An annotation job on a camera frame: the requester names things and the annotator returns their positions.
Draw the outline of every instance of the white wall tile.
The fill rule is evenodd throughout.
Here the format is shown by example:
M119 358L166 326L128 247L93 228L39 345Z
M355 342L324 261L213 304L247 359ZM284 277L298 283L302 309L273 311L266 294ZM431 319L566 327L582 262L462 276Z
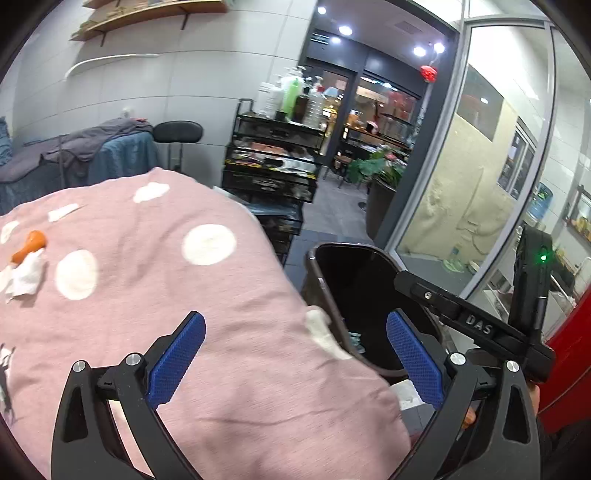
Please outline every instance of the white wall tile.
M283 15L238 10L225 15L192 15L181 33L179 50L273 55L284 20Z
M267 79L268 83L272 83L275 85L275 81L277 78L275 75L285 75L285 69L295 67L297 65L297 60L293 59L282 59L281 57L274 57L273 64L271 65L271 73L269 74L269 78Z
M178 50L184 16L158 18L108 32L98 56L165 53Z
M299 17L309 20L316 9L317 0L294 0L288 11L290 17Z
M132 58L104 67L101 102L168 95L174 53L155 58Z
M566 205L567 200L567 193L563 192L558 188L554 183L551 181L544 179L543 183L552 190L552 200L550 201L550 210L554 212L557 216L562 214L562 210L564 209L564 205Z
M557 137L552 137L548 156L569 170L575 171L579 160L579 149L571 147Z
M99 106L89 105L60 114L60 132L66 135L99 124Z
M220 145L187 144L183 153L183 173L208 187L222 184L226 148Z
M26 100L15 104L13 109L15 130L49 116L57 115L59 113L60 87L59 83L54 83Z
M74 75L62 81L63 98L60 101L60 111L99 103L105 68L106 66L102 66L80 73L74 72Z
M0 83L0 92L4 89L12 89L16 87L18 82L18 75L22 65L22 58L23 54L22 51L19 52L17 58L14 59L10 68L6 72L6 75L2 79L2 83Z
M553 158L547 158L542 171L541 181L554 183L563 192L568 192L573 182L574 173Z
M59 133L59 116L54 115L19 129L14 135L14 144L19 148L23 143L46 140Z
M552 230L556 226L558 222L558 215L554 212L548 210L546 211L544 218L542 219L542 224L544 225L544 232L552 234Z
M293 1L300 0L239 0L234 3L232 9L287 15Z
M226 145L238 102L232 98L169 97L164 121L190 120L203 127L201 144Z
M556 118L553 135L575 150L580 151L583 139L583 122L579 125L566 123L561 117Z
M300 58L309 22L303 18L287 17L275 55L285 59Z
M133 98L99 104L99 123L122 116L123 109L128 109L133 118L145 118L156 126L164 121L166 97Z
M16 91L16 86L5 86L0 90L0 115L12 110Z
M271 62L270 56L252 53L179 52L169 95L253 98L267 79Z

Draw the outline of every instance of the blue gripper pad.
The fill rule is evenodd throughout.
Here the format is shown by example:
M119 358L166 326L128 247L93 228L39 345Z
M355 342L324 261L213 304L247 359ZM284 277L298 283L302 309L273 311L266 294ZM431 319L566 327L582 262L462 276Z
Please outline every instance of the blue gripper pad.
M400 313L390 313L386 334L421 399L440 409L445 399L441 371Z
M168 403L205 340L205 319L195 313L150 373L146 400L156 409Z

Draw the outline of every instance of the gray blanket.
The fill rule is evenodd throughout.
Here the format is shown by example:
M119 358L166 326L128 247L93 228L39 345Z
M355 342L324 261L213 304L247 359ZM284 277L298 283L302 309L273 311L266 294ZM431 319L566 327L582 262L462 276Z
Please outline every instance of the gray blanket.
M142 120L115 118L97 127L30 145L19 150L11 161L0 167L0 183L20 180L41 162L58 163L61 158L65 168L74 161L88 162L109 140L139 132L152 133L152 125Z

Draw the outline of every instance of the ceiling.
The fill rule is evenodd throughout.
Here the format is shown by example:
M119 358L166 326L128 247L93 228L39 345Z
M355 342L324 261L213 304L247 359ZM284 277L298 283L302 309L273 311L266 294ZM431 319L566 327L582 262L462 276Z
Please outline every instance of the ceiling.
M339 27L348 25L353 30L348 38L416 69L433 58L429 54L417 57L414 47L432 52L429 43L445 44L445 36L438 30L385 0L320 0L318 5L326 7L326 15L317 16L316 28L340 35Z

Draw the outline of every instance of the orange object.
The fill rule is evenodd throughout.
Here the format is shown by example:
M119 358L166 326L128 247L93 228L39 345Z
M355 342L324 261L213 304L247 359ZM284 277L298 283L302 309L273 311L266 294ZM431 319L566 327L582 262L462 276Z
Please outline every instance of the orange object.
M47 246L47 238L43 232L34 230L30 232L25 241L25 246L12 256L12 263L20 265L25 257L33 252L45 248Z

